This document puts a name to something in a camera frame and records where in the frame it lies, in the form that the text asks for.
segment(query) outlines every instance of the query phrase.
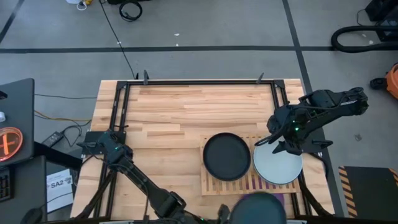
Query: white plate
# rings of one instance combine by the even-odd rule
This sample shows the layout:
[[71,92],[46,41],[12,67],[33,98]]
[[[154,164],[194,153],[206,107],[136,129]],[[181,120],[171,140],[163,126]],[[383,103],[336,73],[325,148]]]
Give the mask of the white plate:
[[253,152],[253,166],[257,173],[266,181],[273,184],[288,184],[296,179],[303,169],[303,157],[286,151],[273,154],[280,138],[272,144],[265,143],[256,146]]

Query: black plate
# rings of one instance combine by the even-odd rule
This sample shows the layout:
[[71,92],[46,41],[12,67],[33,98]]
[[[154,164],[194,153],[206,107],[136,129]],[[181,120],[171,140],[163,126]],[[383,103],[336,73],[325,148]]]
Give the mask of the black plate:
[[273,195],[257,192],[244,196],[232,209],[230,224],[286,224],[286,213]]
[[207,141],[203,162],[213,177],[223,181],[237,180],[249,170],[250,150],[239,136],[219,133]]

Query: black vacuum hose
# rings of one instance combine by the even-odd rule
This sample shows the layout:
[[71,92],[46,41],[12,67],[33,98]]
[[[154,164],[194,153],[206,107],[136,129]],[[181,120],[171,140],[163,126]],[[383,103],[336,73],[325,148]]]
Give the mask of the black vacuum hose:
[[398,27],[391,26],[350,26],[338,29],[331,37],[331,45],[341,52],[346,53],[360,53],[367,52],[371,50],[398,50],[398,41],[382,42],[380,44],[368,45],[368,46],[351,46],[346,47],[341,45],[337,38],[340,34],[353,31],[395,31],[398,32]]

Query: black stand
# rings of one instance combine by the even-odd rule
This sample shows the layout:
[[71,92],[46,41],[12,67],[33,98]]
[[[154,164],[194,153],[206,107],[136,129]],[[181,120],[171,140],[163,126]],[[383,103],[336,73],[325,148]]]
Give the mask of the black stand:
[[62,153],[41,143],[34,142],[34,157],[45,156],[49,162],[73,169],[80,170],[81,159]]

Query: gray concrete floor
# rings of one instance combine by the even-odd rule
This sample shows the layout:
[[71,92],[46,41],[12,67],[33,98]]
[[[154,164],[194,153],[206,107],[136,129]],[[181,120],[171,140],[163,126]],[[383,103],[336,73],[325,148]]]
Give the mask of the gray concrete floor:
[[[370,0],[288,0],[301,46],[329,46],[332,33],[356,25],[356,12]],[[0,30],[18,0],[0,1]],[[144,13],[132,23],[123,21],[117,6],[105,4],[115,32],[124,47],[180,47],[267,45],[293,46],[282,0],[152,0],[142,2]],[[365,13],[360,21],[370,24]],[[375,34],[352,33],[342,43],[366,45],[378,42]],[[1,41],[1,49],[68,49],[118,47],[97,0],[77,11],[64,0],[25,0]],[[128,52],[134,71],[146,69],[151,78],[302,78],[294,51],[232,50],[186,52]],[[333,169],[338,166],[391,167],[398,170],[395,130],[398,102],[383,91],[368,87],[383,77],[398,52],[344,54],[303,52],[314,90],[348,90],[362,86],[370,108],[358,117],[341,118],[325,126]],[[101,80],[132,78],[120,52],[0,54],[0,84],[34,78],[36,93],[64,96],[96,96]],[[94,100],[35,98],[35,109],[49,116],[90,119]],[[35,140],[43,141],[69,122],[35,119]],[[363,138],[356,141],[355,134]],[[70,130],[70,138],[76,133]],[[55,147],[70,152],[62,141]],[[342,191],[338,184],[339,196]],[[69,210],[52,214],[62,219]]]

